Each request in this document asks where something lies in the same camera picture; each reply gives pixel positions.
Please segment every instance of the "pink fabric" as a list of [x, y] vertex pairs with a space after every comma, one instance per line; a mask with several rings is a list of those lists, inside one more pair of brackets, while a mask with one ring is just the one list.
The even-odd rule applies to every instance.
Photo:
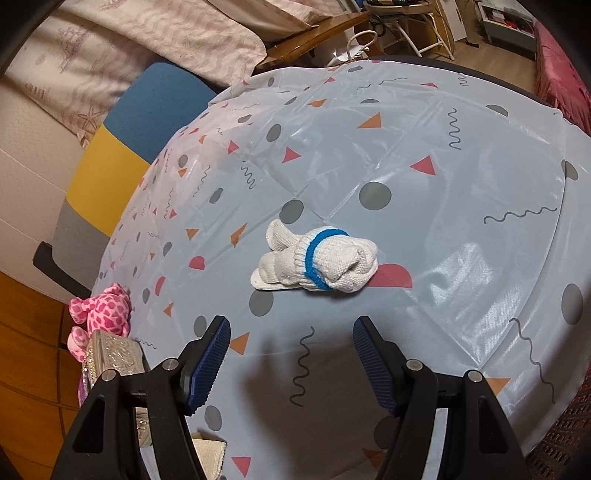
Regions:
[[538, 44], [535, 94], [562, 111], [581, 130], [591, 135], [591, 97], [579, 74], [554, 37], [535, 24]]
[[70, 301], [70, 315], [78, 325], [86, 323], [86, 330], [72, 327], [68, 336], [68, 350], [82, 362], [86, 347], [95, 330], [104, 330], [115, 335], [129, 335], [129, 312], [131, 301], [129, 292], [118, 283], [113, 283], [102, 294], [86, 300], [79, 298]]

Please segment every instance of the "knit glove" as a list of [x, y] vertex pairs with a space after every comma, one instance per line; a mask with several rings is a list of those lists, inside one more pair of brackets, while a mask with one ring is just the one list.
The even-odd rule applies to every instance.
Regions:
[[296, 235], [280, 220], [273, 220], [266, 237], [273, 251], [261, 257], [251, 275], [251, 284], [257, 290], [303, 287], [353, 293], [378, 269], [375, 243], [331, 226]]

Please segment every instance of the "metal screw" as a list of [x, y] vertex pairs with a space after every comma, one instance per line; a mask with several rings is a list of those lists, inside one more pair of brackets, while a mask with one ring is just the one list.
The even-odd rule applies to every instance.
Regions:
[[171, 371], [178, 367], [178, 360], [176, 358], [169, 358], [162, 362], [162, 368]]
[[100, 376], [105, 382], [110, 382], [115, 378], [115, 370], [105, 370], [103, 374]]
[[407, 362], [407, 368], [413, 372], [418, 372], [423, 368], [423, 364], [419, 360], [410, 359]]
[[482, 374], [477, 370], [470, 370], [468, 372], [468, 378], [474, 383], [482, 381]]

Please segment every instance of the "pink plush toy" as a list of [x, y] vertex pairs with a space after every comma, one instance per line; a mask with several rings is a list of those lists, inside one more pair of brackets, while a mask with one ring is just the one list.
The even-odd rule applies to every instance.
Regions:
[[69, 310], [78, 325], [87, 322], [87, 331], [72, 327], [68, 336], [68, 350], [79, 362], [84, 361], [86, 347], [95, 330], [104, 330], [122, 337], [129, 335], [131, 301], [129, 292], [118, 283], [113, 283], [96, 297], [70, 300]]

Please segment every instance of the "wooden floor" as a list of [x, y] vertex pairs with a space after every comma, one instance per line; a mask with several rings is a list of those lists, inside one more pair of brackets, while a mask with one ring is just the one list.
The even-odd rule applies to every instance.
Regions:
[[480, 39], [478, 44], [480, 48], [471, 47], [463, 41], [456, 42], [456, 49], [453, 54], [455, 61], [438, 54], [433, 54], [431, 57], [486, 73], [523, 88], [527, 92], [534, 93], [534, 60], [519, 53], [514, 53], [507, 48], [490, 45], [483, 39]]
[[0, 273], [0, 446], [23, 480], [48, 480], [78, 411], [72, 325], [64, 304]]

